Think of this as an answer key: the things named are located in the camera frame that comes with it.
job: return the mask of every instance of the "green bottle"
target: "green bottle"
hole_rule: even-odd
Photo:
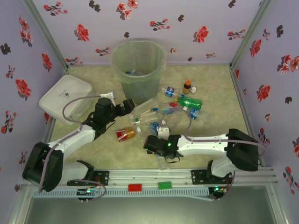
[[[192,99],[190,97],[176,98],[176,102],[179,102],[182,106],[188,108],[194,107],[198,110],[201,109],[202,101],[200,99]]]

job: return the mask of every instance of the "light purple wall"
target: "light purple wall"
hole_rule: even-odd
[[[22,27],[20,16],[29,27]],[[7,43],[11,51],[6,55],[0,51],[0,223],[7,223],[27,157],[45,130],[45,115],[38,101],[59,80],[63,68],[20,0],[1,3],[0,27],[0,45]],[[25,42],[21,30],[29,33]],[[52,65],[43,61],[42,53],[48,55]],[[21,85],[21,80],[27,84],[24,91],[17,89],[16,82]],[[10,111],[8,118],[12,119],[16,113],[8,123],[6,111]]]
[[[239,84],[243,90],[246,90],[244,99],[253,126],[257,135],[260,134],[260,141],[264,141],[267,146],[265,161],[267,165],[275,168],[294,224],[299,222],[299,10],[297,4],[297,0],[274,1],[251,40],[251,43],[256,41],[253,44],[255,45],[253,49],[256,51],[250,51],[252,47],[250,44],[236,65]],[[277,33],[280,25],[283,30],[281,35]],[[261,100],[258,99],[257,92],[260,93]]]
[[[56,0],[34,0],[64,58],[78,57],[76,63],[95,65],[109,64],[109,55],[101,56],[96,49],[110,53],[121,43],[140,39],[164,45],[170,63],[230,63],[242,42],[242,30],[248,30],[261,0],[236,1],[229,7],[230,1],[94,0],[92,6],[100,6],[97,12],[96,7],[89,6],[89,0],[61,0],[63,6],[57,6]],[[127,10],[132,10],[129,19],[122,20],[122,14],[116,11],[120,2]],[[138,2],[138,5],[130,5],[130,2]],[[158,30],[157,27],[154,31],[154,23],[151,27],[150,22],[162,22],[164,18],[168,19],[163,23],[164,28]],[[86,34],[88,32],[83,40],[74,34],[79,24],[85,27]],[[204,42],[198,43],[197,38],[193,42],[194,33],[203,26],[209,32]]]

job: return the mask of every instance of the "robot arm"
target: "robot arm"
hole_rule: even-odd
[[[116,105],[114,102],[115,93],[101,94],[95,106],[95,111],[90,113],[88,118],[82,123],[82,129],[63,137],[65,139],[44,144],[38,142],[34,145],[23,171],[23,178],[39,186],[41,181],[43,165],[49,151],[55,147],[50,154],[48,165],[43,181],[43,190],[51,191],[60,182],[74,179],[91,180],[93,166],[84,161],[77,161],[73,164],[64,164],[64,160],[81,146],[97,139],[106,132],[106,125],[115,122],[118,116],[129,114],[134,109],[131,99],[123,101],[124,106]]]
[[[148,154],[158,154],[165,159],[174,159],[193,154],[215,155],[219,159],[213,160],[207,173],[224,177],[237,169],[257,171],[258,146],[223,142],[222,140],[243,140],[257,142],[255,139],[237,129],[230,129],[228,134],[213,137],[189,137],[192,141],[181,135],[170,135],[168,140],[156,136],[148,136],[143,148]]]

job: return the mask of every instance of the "small brown bottle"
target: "small brown bottle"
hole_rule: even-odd
[[[185,82],[185,84],[184,84],[184,88],[183,88],[183,94],[189,94],[189,92],[190,92],[190,90],[191,90],[191,80],[187,80],[186,82]]]

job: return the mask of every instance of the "transparent trash bin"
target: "transparent trash bin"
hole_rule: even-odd
[[[132,41],[117,47],[111,55],[111,66],[128,99],[141,104],[156,96],[166,57],[162,45],[150,41]],[[137,75],[126,74],[137,71]]]

